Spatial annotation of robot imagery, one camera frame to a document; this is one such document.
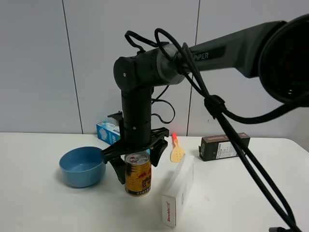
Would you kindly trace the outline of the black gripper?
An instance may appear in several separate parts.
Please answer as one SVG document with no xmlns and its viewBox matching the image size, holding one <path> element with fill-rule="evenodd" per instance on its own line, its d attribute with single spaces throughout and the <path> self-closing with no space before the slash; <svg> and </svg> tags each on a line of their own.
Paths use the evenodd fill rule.
<svg viewBox="0 0 309 232">
<path fill-rule="evenodd" d="M 157 167 L 162 153 L 168 146 L 165 138 L 169 136 L 169 130 L 164 127 L 152 129 L 150 122 L 140 128 L 133 127 L 124 120 L 119 129 L 120 140 L 102 150 L 101 157 L 105 163 L 111 163 L 119 182 L 123 185 L 126 182 L 126 163 L 120 156 L 149 149 L 151 164 Z"/>
</svg>

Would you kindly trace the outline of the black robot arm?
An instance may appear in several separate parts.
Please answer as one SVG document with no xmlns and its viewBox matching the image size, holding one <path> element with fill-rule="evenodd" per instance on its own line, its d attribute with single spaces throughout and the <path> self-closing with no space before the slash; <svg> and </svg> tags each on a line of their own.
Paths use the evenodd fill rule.
<svg viewBox="0 0 309 232">
<path fill-rule="evenodd" d="M 152 129 L 152 93 L 156 86 L 179 84 L 189 78 L 191 85 L 205 99 L 212 116 L 225 112 L 223 100 L 208 93 L 202 71 L 234 68 L 247 78 L 259 77 L 263 88 L 282 106 L 254 118 L 232 113 L 227 116 L 242 124 L 264 123 L 298 107 L 309 105 L 309 17 L 300 16 L 290 22 L 272 21 L 243 29 L 190 48 L 178 42 L 163 29 L 169 41 L 147 40 L 128 31 L 132 38 L 153 47 L 142 47 L 133 57 L 120 57 L 113 66 L 113 76 L 122 95 L 122 111 L 112 114 L 119 122 L 120 140 L 101 152 L 105 163 L 114 168 L 120 183 L 125 183 L 126 164 L 121 156 L 151 151 L 150 161 L 157 166 L 167 147 L 166 128 Z"/>
</svg>

